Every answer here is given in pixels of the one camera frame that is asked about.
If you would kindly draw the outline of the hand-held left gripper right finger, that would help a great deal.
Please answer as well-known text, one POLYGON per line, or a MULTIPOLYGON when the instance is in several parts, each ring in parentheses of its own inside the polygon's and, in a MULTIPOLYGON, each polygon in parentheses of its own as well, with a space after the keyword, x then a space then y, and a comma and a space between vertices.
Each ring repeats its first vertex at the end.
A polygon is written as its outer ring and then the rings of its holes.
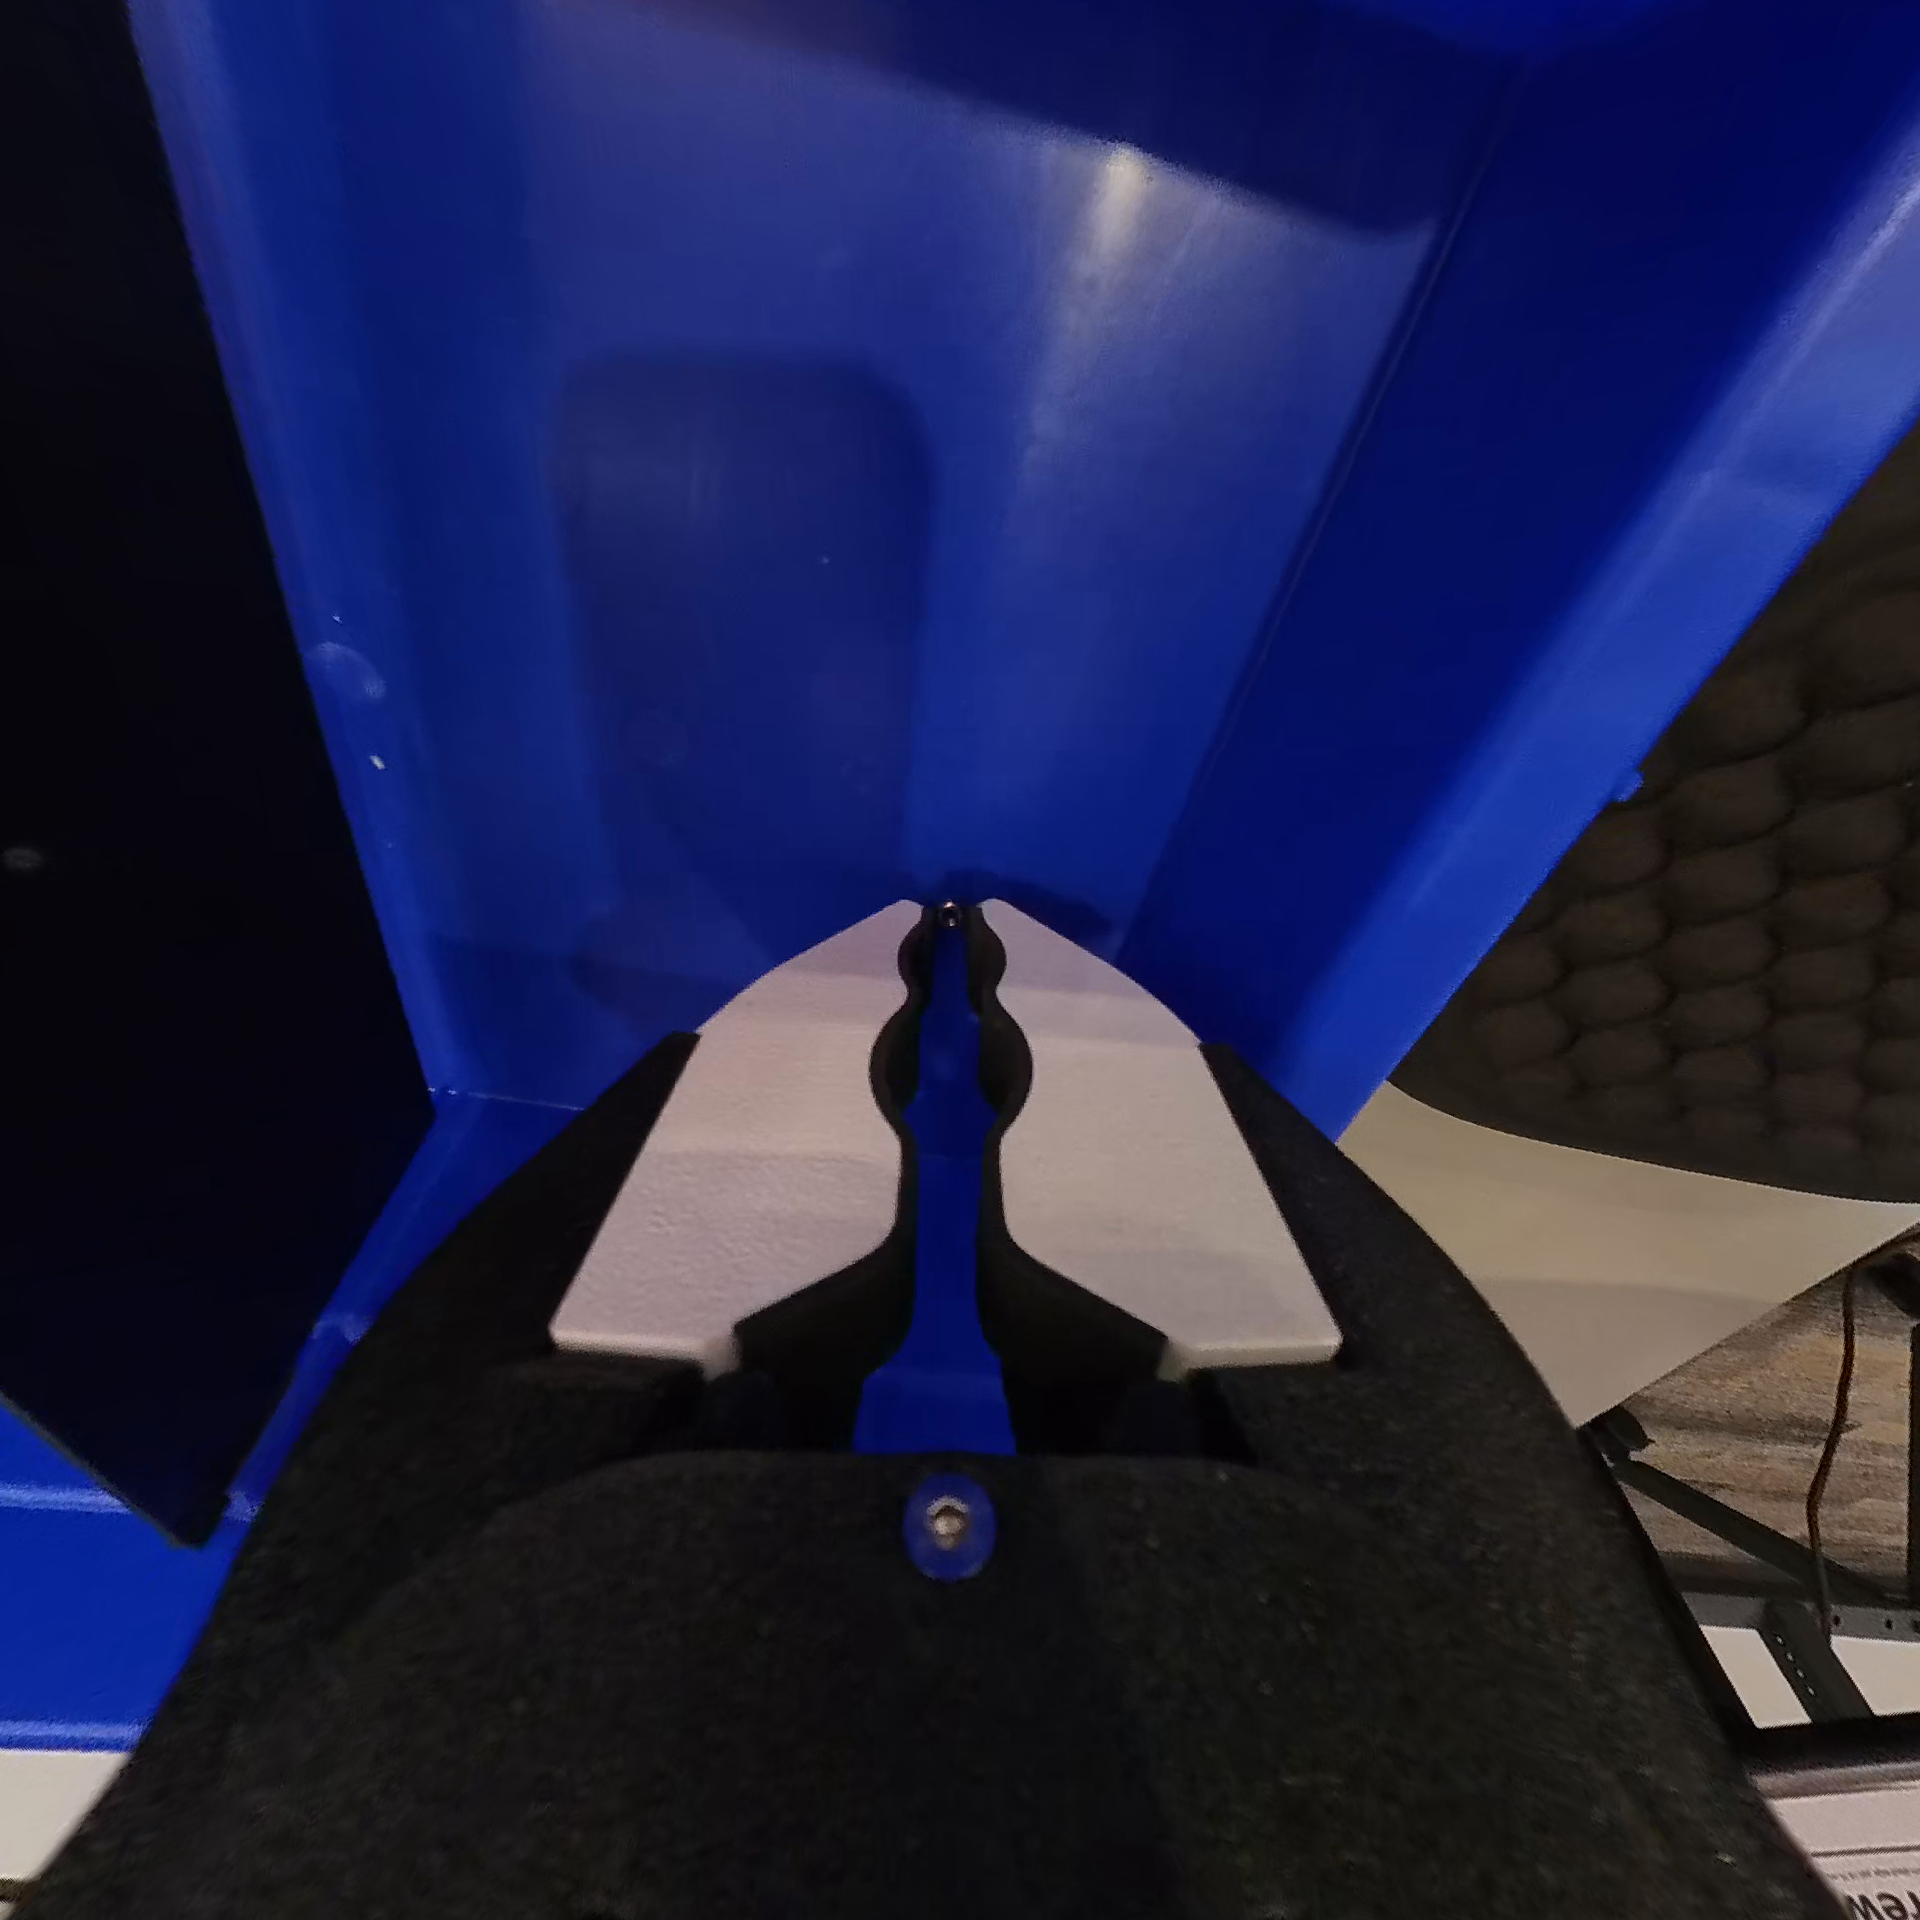
POLYGON ((1189 1025, 1006 900, 966 937, 976 1315, 1016 1446, 1196 1453, 1198 1383, 1333 1364, 1333 1313, 1189 1025))

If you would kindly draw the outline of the blue bin with divider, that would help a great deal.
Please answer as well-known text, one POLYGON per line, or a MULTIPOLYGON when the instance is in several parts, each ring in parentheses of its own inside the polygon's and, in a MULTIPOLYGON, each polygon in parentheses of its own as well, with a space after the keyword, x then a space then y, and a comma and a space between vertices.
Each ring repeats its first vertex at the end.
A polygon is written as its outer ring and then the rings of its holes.
POLYGON ((1348 1120, 1916 415, 1916 4, 4 4, 4 1753, 899 897, 1348 1120))

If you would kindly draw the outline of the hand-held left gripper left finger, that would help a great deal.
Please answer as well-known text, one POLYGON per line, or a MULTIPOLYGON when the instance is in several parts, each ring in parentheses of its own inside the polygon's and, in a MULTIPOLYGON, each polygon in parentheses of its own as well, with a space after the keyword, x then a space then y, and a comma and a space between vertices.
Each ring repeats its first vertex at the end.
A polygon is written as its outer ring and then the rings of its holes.
POLYGON ((848 1448, 915 1315, 928 912, 900 900, 701 1030, 548 1322, 560 1352, 762 1380, 803 1448, 848 1448))

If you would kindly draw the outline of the black metal desk frame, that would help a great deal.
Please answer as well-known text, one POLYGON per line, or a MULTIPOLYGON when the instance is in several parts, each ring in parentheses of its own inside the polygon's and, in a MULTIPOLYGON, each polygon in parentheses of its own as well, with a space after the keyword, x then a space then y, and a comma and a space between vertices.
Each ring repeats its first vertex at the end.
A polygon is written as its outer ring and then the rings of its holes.
POLYGON ((1586 1425, 1760 1728, 1916 1719, 1916 1283, 1908 1236, 1586 1425))

